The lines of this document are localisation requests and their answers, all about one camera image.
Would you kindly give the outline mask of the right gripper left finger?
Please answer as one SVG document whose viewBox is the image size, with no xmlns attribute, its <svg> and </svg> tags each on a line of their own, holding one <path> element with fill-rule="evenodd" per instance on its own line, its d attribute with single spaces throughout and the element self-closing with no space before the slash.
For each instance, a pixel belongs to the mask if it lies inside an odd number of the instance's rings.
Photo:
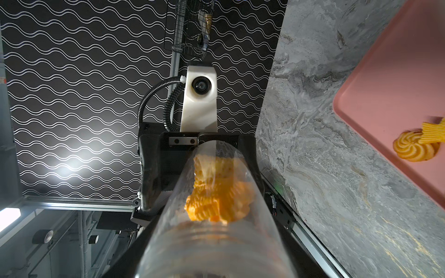
<svg viewBox="0 0 445 278">
<path fill-rule="evenodd" d="M 119 260 L 102 276 L 103 278 L 135 278 L 137 268 L 156 228 L 156 218 L 144 229 Z"/>
</svg>

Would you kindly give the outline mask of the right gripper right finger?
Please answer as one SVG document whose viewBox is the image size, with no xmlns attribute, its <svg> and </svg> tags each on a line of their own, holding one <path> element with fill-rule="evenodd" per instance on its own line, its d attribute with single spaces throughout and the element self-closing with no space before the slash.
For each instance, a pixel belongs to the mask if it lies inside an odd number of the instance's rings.
<svg viewBox="0 0 445 278">
<path fill-rule="evenodd" d="M 288 230 L 279 222 L 275 222 L 284 248 L 298 278 L 327 278 L 327 274 L 318 263 L 300 246 Z"/>
</svg>

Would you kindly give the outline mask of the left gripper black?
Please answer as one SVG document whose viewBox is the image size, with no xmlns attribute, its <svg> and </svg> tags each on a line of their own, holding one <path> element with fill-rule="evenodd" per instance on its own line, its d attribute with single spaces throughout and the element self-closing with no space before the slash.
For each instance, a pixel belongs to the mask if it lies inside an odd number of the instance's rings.
<svg viewBox="0 0 445 278">
<path fill-rule="evenodd" d="M 216 140 L 226 142 L 241 152 L 261 194 L 264 194 L 254 135 L 168 132 L 161 123 L 144 122 L 139 128 L 137 139 L 141 165 L 139 204 L 130 220 L 137 225 L 147 226 L 160 215 L 194 149 L 205 142 Z"/>
</svg>

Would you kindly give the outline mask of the clear cookie jar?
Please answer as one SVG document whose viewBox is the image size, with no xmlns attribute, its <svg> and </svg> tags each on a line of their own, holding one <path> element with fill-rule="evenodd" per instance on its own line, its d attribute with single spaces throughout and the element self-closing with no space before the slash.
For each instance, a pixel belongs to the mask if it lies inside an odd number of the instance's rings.
<svg viewBox="0 0 445 278">
<path fill-rule="evenodd" d="M 295 278 L 278 228 L 242 153 L 197 147 L 137 267 L 138 278 Z"/>
</svg>

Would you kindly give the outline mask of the orange fish cookie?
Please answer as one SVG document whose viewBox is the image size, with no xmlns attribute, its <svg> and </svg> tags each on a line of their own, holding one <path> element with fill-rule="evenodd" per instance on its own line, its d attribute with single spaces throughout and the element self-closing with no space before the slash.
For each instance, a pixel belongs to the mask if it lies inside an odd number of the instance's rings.
<svg viewBox="0 0 445 278">
<path fill-rule="evenodd" d="M 422 135 L 418 142 L 420 144 L 445 142 L 445 118 L 442 118 L 437 124 L 424 122 L 422 124 Z"/>
</svg>

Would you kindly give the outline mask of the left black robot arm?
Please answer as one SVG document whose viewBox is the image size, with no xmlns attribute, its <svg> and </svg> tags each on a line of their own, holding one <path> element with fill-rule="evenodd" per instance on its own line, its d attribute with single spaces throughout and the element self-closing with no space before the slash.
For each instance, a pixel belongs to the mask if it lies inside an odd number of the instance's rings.
<svg viewBox="0 0 445 278">
<path fill-rule="evenodd" d="M 141 167 L 138 204 L 131 221 L 147 227 L 162 213 L 193 150 L 211 140 L 227 142 L 244 156 L 260 192 L 264 184 L 257 163 L 255 131 L 263 97 L 225 80 L 217 98 L 215 132 L 180 131 L 179 113 L 185 103 L 185 82 L 178 76 L 167 78 L 143 96 L 137 110 L 137 153 Z"/>
</svg>

